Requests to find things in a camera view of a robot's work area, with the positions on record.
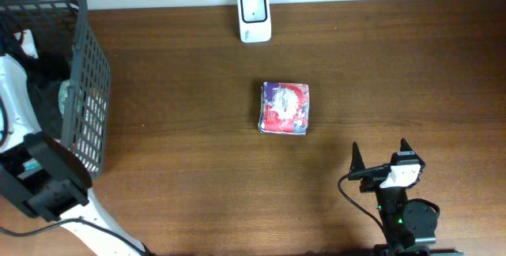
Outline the red purple tissue pack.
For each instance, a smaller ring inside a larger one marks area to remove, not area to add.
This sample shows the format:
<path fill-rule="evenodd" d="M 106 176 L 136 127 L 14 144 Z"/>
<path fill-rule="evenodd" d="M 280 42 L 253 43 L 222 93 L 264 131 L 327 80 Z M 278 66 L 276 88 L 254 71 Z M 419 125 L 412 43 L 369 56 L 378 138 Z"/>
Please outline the red purple tissue pack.
<path fill-rule="evenodd" d="M 304 136 L 308 130 L 310 95 L 306 84 L 264 82 L 259 131 Z"/>

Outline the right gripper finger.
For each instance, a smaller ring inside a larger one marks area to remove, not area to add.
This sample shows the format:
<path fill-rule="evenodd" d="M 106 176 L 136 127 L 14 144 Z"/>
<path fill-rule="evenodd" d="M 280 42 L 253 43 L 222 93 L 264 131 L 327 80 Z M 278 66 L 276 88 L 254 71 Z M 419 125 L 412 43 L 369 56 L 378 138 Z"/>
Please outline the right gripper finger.
<path fill-rule="evenodd" d="M 400 152 L 412 152 L 413 149 L 409 145 L 408 141 L 403 137 L 400 141 Z"/>
<path fill-rule="evenodd" d="M 354 142 L 352 144 L 352 159 L 349 167 L 349 173 L 355 174 L 358 172 L 362 172 L 365 170 L 364 161 L 362 159 L 361 152 L 359 150 L 358 144 Z"/>

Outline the teal wet wipes pouch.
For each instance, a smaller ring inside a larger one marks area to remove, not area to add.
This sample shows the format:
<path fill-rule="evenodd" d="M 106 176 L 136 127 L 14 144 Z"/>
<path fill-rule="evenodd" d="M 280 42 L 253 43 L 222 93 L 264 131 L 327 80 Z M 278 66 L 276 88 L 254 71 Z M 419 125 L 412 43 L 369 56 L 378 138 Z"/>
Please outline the teal wet wipes pouch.
<path fill-rule="evenodd" d="M 31 171 L 31 170 L 39 169 L 40 164 L 36 160 L 31 159 L 29 161 L 24 162 L 23 167 L 26 171 Z"/>

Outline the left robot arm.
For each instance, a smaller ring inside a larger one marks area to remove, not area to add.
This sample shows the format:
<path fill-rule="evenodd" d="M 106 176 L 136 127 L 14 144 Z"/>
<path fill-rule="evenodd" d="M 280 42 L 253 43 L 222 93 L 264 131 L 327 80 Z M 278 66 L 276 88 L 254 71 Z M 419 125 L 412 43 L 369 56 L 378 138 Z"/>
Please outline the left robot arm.
<path fill-rule="evenodd" d="M 93 192 L 101 162 L 105 83 L 73 82 L 61 51 L 42 52 L 33 29 L 1 16 L 1 195 L 49 223 L 21 238 L 63 227 L 97 255 L 149 255 Z"/>

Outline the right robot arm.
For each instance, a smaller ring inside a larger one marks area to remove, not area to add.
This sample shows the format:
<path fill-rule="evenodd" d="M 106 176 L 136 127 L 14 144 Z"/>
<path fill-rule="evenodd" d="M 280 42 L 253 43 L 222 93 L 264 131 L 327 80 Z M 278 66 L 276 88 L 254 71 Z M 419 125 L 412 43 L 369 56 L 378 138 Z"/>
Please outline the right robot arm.
<path fill-rule="evenodd" d="M 359 150 L 353 143 L 349 173 L 338 180 L 342 196 L 361 212 L 371 217 L 379 226 L 386 240 L 376 245 L 373 255 L 460 255 L 457 250 L 433 250 L 440 207 L 433 202 L 407 196 L 408 189 L 420 182 L 425 162 L 413 151 L 406 139 L 400 141 L 400 149 L 391 161 L 367 168 Z M 361 193 L 376 195 L 379 217 L 358 205 L 342 189 L 342 182 L 359 180 Z"/>

